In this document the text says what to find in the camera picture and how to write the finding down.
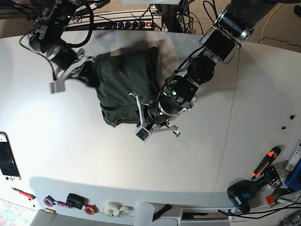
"red tape roll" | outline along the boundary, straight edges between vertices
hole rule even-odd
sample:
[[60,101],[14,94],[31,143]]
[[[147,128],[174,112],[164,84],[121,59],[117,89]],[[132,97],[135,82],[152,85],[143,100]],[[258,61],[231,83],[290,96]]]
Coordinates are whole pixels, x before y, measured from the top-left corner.
[[95,214],[95,206],[92,205],[85,206],[85,213],[89,215]]

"white tabletop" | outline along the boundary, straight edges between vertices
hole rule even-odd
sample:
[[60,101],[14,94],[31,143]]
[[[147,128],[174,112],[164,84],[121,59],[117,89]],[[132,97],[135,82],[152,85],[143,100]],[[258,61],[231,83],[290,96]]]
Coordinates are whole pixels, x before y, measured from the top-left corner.
[[[78,43],[86,34],[65,32],[63,38]],[[158,43],[163,58],[160,71],[166,77],[199,47],[199,38],[164,32],[95,31],[84,49],[97,55],[141,40]],[[4,97],[0,131],[9,136],[22,177],[14,186],[35,194],[37,209],[46,207],[45,196],[64,202],[68,193],[88,198],[100,211],[107,201],[128,206],[140,201],[232,206],[226,195],[232,181],[249,179],[275,145],[285,145],[277,161],[287,159],[300,139],[299,53],[245,44],[239,67],[238,54],[229,65],[217,65],[213,79],[200,87],[195,107],[173,122],[181,130],[180,137],[167,132],[143,143],[134,135],[135,125],[113,128],[105,124],[95,91],[80,82],[67,81],[66,92],[51,95],[48,63],[22,49],[18,40],[0,40],[0,96]],[[297,115],[293,121],[289,119],[292,114]],[[33,202],[10,187],[0,188],[0,199],[33,208]],[[56,210],[120,223],[104,214]],[[122,223],[131,224],[129,218]]]

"gray floor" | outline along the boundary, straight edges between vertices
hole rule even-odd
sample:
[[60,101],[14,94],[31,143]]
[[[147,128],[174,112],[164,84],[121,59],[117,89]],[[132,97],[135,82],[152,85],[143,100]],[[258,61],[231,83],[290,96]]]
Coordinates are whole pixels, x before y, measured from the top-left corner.
[[[229,2],[230,0],[216,0],[218,13],[222,12]],[[281,40],[286,40],[291,44],[301,45],[301,18],[297,17],[293,12],[295,5],[296,4],[284,4],[275,13],[265,29],[264,37],[279,38]],[[108,5],[99,11],[121,11],[144,9],[147,7],[148,5],[124,5],[120,0],[111,0]],[[203,9],[202,0],[196,0],[195,2],[191,3],[190,10],[200,19],[204,31],[207,31],[211,26],[211,21]],[[270,14],[265,16],[265,18],[257,24],[254,34],[248,41],[258,42],[260,40],[261,31]],[[0,20],[0,38],[24,34],[30,30],[31,26],[32,22],[28,22],[26,19]],[[200,34],[199,26],[195,24],[194,27],[197,30],[197,34]],[[265,39],[263,44],[285,48],[301,53],[300,47],[290,46],[285,42],[279,42],[277,40]]]

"small black box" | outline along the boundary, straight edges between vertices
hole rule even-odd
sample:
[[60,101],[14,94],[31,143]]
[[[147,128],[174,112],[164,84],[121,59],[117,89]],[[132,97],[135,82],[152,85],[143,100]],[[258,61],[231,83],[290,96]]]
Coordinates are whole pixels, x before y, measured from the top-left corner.
[[69,194],[67,197],[66,205],[81,210],[83,208],[84,202],[85,198],[77,194]]

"tape roll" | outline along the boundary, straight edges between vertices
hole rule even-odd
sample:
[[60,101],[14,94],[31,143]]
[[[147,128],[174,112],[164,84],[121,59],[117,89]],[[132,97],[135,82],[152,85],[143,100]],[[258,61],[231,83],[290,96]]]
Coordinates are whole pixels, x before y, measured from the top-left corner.
[[105,214],[112,214],[114,217],[119,215],[119,206],[114,203],[108,203],[103,209]]
[[89,215],[95,214],[95,206],[87,205],[87,206],[85,206],[84,210],[85,210],[86,214],[89,214]]
[[52,207],[55,205],[55,200],[49,195],[44,199],[45,205]]

